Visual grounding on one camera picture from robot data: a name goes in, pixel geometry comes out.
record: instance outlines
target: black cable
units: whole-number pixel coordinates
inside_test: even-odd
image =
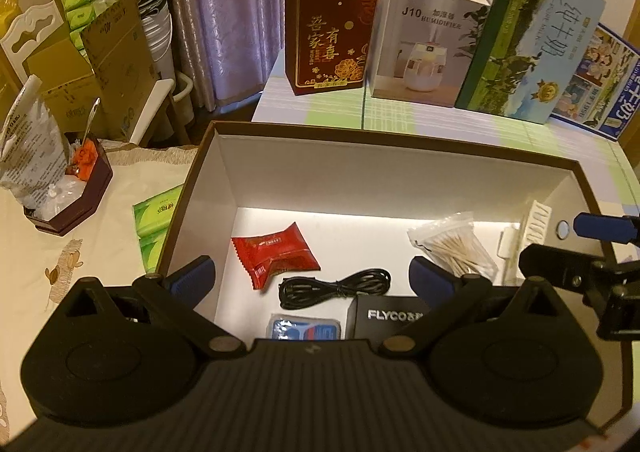
[[[283,309],[302,309],[334,297],[384,295],[391,286],[391,275],[380,268],[353,273],[337,283],[324,283],[313,277],[287,277],[278,295]]]

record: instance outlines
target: beige tablecloth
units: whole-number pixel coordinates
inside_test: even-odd
[[[145,273],[132,205],[184,182],[196,149],[109,152],[113,179],[96,213],[64,237],[38,232],[0,189],[0,444],[34,418],[20,364],[47,318],[79,277],[130,285]],[[58,266],[59,278],[47,274]]]

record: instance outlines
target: blue package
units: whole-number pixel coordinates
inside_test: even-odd
[[[326,318],[273,315],[267,327],[273,340],[339,340],[340,323]]]

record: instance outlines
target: red candy wrapper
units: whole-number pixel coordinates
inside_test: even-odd
[[[271,275],[282,272],[319,270],[316,258],[306,245],[298,225],[283,232],[257,237],[231,238],[254,289],[262,289]]]

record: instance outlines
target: black flyco box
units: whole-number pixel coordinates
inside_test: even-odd
[[[418,320],[429,306],[418,297],[358,295],[347,313],[346,338],[366,338],[373,350],[382,340]]]

